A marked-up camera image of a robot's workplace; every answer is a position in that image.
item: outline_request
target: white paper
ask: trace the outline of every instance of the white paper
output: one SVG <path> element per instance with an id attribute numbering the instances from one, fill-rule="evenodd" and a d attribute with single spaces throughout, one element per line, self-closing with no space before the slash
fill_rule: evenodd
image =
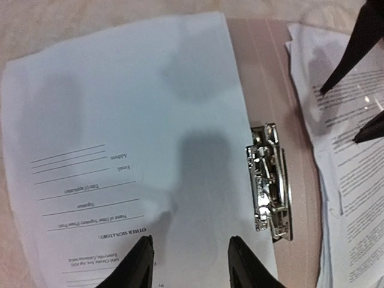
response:
<path id="1" fill-rule="evenodd" d="M 356 145 L 352 139 L 382 109 L 383 51 L 375 47 L 323 98 L 319 89 L 349 37 L 301 25 L 289 30 L 291 74 L 326 194 L 329 252 L 325 233 L 322 269 L 330 255 L 332 272 L 320 275 L 318 287 L 322 281 L 323 287 L 370 287 L 384 274 L 384 142 Z"/>
<path id="2" fill-rule="evenodd" d="M 11 205 L 38 287 L 96 286 L 153 235 L 153 287 L 229 287 L 257 233 L 251 134 L 225 18 L 109 29 L 7 64 L 2 128 Z"/>

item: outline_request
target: clip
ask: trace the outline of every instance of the clip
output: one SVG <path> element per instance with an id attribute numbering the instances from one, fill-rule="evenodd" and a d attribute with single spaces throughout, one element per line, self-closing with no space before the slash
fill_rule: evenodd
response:
<path id="1" fill-rule="evenodd" d="M 271 229 L 273 242 L 291 241 L 291 192 L 284 150 L 275 124 L 251 129 L 253 146 L 246 148 L 257 231 Z"/>

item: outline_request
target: paper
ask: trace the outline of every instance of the paper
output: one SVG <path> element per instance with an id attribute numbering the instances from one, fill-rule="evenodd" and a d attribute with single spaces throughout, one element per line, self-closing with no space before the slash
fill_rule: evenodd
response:
<path id="1" fill-rule="evenodd" d="M 384 142 L 356 145 L 352 139 L 382 110 L 383 51 L 375 47 L 323 97 L 319 89 L 349 37 L 301 25 L 290 25 L 289 31 L 291 74 L 323 178 L 326 211 L 318 287 L 370 287 L 384 274 Z"/>
<path id="2" fill-rule="evenodd" d="M 2 132 L 11 205 L 38 287 L 94 287 L 153 235 L 153 287 L 229 287 L 257 233 L 252 143 L 226 21 L 160 18 L 7 64 Z"/>

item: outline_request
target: metal clip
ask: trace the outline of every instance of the metal clip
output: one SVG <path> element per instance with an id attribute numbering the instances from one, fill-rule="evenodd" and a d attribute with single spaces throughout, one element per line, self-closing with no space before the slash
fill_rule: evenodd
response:
<path id="1" fill-rule="evenodd" d="M 275 124 L 252 130 L 253 146 L 246 148 L 253 194 L 256 230 L 271 229 L 273 241 L 291 241 L 291 192 L 284 150 Z"/>

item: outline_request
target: beige tabletop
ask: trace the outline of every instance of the beige tabletop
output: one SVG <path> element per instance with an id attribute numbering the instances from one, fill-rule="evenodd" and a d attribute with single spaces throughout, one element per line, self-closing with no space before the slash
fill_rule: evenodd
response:
<path id="1" fill-rule="evenodd" d="M 11 59 L 34 53 L 64 39 L 86 35 L 110 26 L 165 14 L 222 11 L 229 20 L 231 36 L 233 36 L 233 31 L 239 30 L 236 30 L 236 27 L 243 25 L 244 21 L 251 23 L 252 27 L 257 26 L 257 19 L 300 21 L 322 28 L 349 32 L 353 28 L 357 12 L 363 3 L 363 0 L 2 0 L 0 1 L 0 68 L 2 70 L 5 63 Z M 278 34 L 280 31 L 277 26 L 274 26 L 273 21 L 266 25 L 266 28 L 270 29 L 272 34 Z M 244 55 L 240 58 L 238 56 L 243 46 L 239 46 L 238 41 L 236 43 L 234 48 L 238 62 L 246 61 L 247 57 Z M 248 97 L 248 112 L 250 107 L 256 107 L 259 101 L 264 101 L 258 98 L 250 99 L 247 96 L 247 94 L 253 91 L 251 87 L 252 73 L 258 75 L 260 71 L 250 71 L 247 63 L 243 63 L 239 67 L 244 92 L 246 98 Z M 293 89 L 285 89 L 290 97 L 293 97 Z M 290 104 L 286 107 L 295 106 L 294 97 L 289 101 Z M 283 122 L 282 119 L 279 120 L 279 111 L 275 111 L 275 114 L 276 118 L 278 118 L 277 122 Z M 301 117 L 298 114 L 295 115 L 298 119 L 298 124 L 296 124 L 296 130 L 292 132 L 292 135 L 297 136 L 298 142 L 304 147 L 301 151 L 310 151 L 310 143 L 303 136 L 305 134 L 304 128 L 299 124 Z M 294 144 L 296 142 L 290 142 L 288 134 L 283 135 L 281 141 L 283 142 L 284 140 L 288 143 L 289 149 L 293 153 L 297 153 L 301 149 L 300 146 L 295 147 Z M 295 176 L 293 185 L 297 186 L 298 190 L 302 192 L 305 189 L 311 188 L 312 185 L 317 193 L 318 187 L 315 187 L 317 185 L 317 179 L 315 179 L 316 168 L 313 159 L 310 158 L 310 154 L 301 153 L 298 158 L 293 157 L 288 159 L 288 161 L 291 162 L 291 164 L 288 163 L 289 165 L 295 165 L 296 161 L 302 163 L 302 169 L 298 172 L 299 176 Z M 309 185 L 304 185 L 301 183 L 301 179 L 305 178 L 313 179 Z M 297 245 L 296 248 L 284 243 L 275 246 L 280 279 L 287 287 L 310 288 L 314 287 L 316 283 L 318 248 L 313 254 L 307 253 L 311 242 L 315 244 L 315 247 L 318 247 L 320 243 L 319 237 L 308 234 L 308 231 L 319 231 L 320 229 L 320 204 L 318 203 L 320 196 L 316 193 L 310 193 L 306 197 L 303 193 L 293 194 L 294 200 L 296 199 L 295 208 L 297 211 L 295 212 L 294 219 L 300 225 L 298 227 L 298 236 L 300 238 L 306 234 L 306 247 L 303 247 L 303 253 L 298 255 L 298 263 L 286 261 L 287 256 L 292 257 L 290 250 L 294 254 L 297 252 Z M 314 216 L 311 214 L 310 208 L 308 208 L 311 206 L 300 206 L 300 203 L 305 202 L 314 203 Z M 304 265 L 309 268 L 303 270 L 302 273 L 305 275 L 295 275 L 300 273 L 297 269 L 286 269 L 288 266 L 295 265 Z M 22 246 L 13 222 L 5 181 L 4 165 L 1 164 L 0 288 L 3 287 L 30 288 L 35 287 L 35 285 L 29 274 Z"/>

